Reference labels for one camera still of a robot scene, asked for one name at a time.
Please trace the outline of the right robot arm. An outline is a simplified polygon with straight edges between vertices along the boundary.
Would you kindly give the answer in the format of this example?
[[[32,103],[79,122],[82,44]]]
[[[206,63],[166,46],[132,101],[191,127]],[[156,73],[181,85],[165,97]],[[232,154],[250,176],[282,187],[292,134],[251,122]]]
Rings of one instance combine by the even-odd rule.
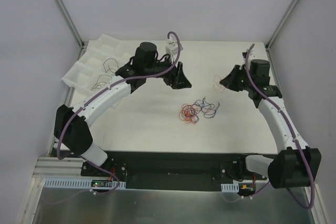
[[[234,65],[220,81],[228,90],[247,91],[255,108],[265,118],[278,151],[274,158],[247,155],[245,161],[236,166],[236,173],[242,179],[248,179],[254,173],[263,175],[276,189],[312,187],[321,153],[317,148],[310,148],[295,128],[279,88],[270,84],[269,74],[269,61],[254,59],[247,65]]]

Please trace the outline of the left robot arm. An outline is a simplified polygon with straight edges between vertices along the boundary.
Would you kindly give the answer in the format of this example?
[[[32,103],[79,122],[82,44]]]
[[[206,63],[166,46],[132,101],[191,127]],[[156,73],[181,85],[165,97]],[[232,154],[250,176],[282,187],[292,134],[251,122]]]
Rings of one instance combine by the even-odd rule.
[[[72,153],[93,163],[99,176],[110,173],[108,155],[94,143],[90,127],[105,111],[146,83],[148,78],[161,78],[173,90],[191,88],[179,61],[183,47],[178,41],[167,41],[166,53],[158,58],[157,46],[142,42],[134,56],[99,91],[73,107],[57,109],[54,137]]]

